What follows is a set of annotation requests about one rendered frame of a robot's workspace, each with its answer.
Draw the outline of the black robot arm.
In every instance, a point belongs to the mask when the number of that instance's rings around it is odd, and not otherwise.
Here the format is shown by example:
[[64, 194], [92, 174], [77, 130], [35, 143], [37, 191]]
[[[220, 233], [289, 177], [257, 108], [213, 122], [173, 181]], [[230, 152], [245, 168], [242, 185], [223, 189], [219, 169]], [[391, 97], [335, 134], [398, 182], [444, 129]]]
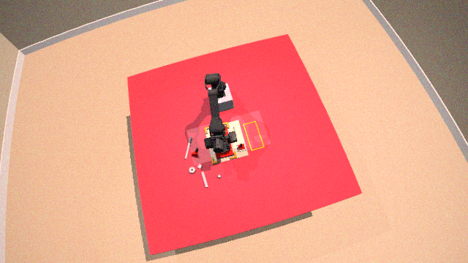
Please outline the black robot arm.
[[[208, 90], [207, 85], [211, 85], [211, 90]], [[226, 89], [225, 82], [221, 81], [219, 73], [206, 74], [205, 89], [207, 90], [211, 109], [211, 122], [209, 125], [210, 138], [213, 140], [213, 147], [215, 153], [223, 153], [230, 150], [230, 144], [227, 140], [223, 140], [226, 135], [225, 126], [222, 124], [222, 119], [219, 117], [218, 98], [226, 96], [224, 90]], [[213, 135], [211, 135], [211, 133]]]

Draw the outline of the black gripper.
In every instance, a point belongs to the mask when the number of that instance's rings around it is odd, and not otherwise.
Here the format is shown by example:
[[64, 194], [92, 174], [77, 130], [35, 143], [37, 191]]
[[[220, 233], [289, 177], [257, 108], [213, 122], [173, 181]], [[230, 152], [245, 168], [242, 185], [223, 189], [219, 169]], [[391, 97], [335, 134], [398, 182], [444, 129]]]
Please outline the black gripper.
[[[235, 134], [235, 131], [228, 132], [228, 133], [229, 134], [227, 134], [223, 140], [227, 140], [228, 144], [238, 141], [237, 137], [236, 137], [236, 134]], [[205, 149], [214, 148], [213, 147], [213, 140], [211, 140], [210, 137], [204, 139], [204, 144], [205, 144]]]

